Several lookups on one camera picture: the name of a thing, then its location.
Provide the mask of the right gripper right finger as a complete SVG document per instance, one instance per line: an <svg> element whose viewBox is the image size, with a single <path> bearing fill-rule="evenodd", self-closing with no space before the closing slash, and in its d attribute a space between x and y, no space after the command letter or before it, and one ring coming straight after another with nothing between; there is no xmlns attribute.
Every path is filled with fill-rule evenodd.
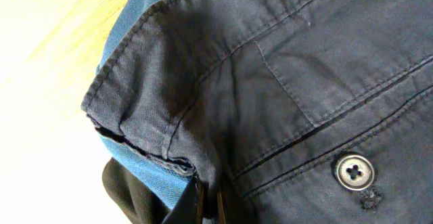
<svg viewBox="0 0 433 224"><path fill-rule="evenodd" d="M220 190L217 192L216 198L217 198L217 206L218 206L218 224L226 224L225 208L223 203L223 197Z"/></svg>

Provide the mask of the navy blue shorts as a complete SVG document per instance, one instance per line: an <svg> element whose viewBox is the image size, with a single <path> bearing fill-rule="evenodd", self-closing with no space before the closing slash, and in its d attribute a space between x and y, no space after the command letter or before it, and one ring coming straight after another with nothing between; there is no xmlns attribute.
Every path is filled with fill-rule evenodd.
<svg viewBox="0 0 433 224"><path fill-rule="evenodd" d="M81 108L202 223L432 222L432 0L159 0Z"/></svg>

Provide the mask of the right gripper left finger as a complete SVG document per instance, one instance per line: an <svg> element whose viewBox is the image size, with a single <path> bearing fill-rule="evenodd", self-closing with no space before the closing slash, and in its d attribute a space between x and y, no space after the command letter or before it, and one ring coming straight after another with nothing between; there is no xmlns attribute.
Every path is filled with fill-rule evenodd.
<svg viewBox="0 0 433 224"><path fill-rule="evenodd" d="M179 201L163 220L163 224L202 224L204 214L204 186L194 175Z"/></svg>

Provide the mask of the blue polo shirt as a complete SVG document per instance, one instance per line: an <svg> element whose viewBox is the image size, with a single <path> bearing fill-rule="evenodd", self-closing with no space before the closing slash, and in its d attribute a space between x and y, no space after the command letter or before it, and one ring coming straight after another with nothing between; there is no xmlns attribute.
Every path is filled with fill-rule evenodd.
<svg viewBox="0 0 433 224"><path fill-rule="evenodd" d="M116 46L132 28L134 23L136 23L140 15L157 1L159 0L127 1L106 40L101 62L97 66L98 70L108 61ZM111 139L102 138L101 140L109 153L111 153L112 158L123 165L140 182L156 194L169 210L175 207L188 184L189 179L187 177L182 177L173 171L164 169L146 160L125 145L115 143Z"/></svg>

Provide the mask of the black garment under shirt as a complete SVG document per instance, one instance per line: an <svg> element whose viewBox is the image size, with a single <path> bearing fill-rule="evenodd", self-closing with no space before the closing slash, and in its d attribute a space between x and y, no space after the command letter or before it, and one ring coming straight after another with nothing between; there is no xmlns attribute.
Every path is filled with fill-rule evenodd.
<svg viewBox="0 0 433 224"><path fill-rule="evenodd" d="M109 197L133 224L159 224L170 212L156 194L114 158L105 165L101 178Z"/></svg>

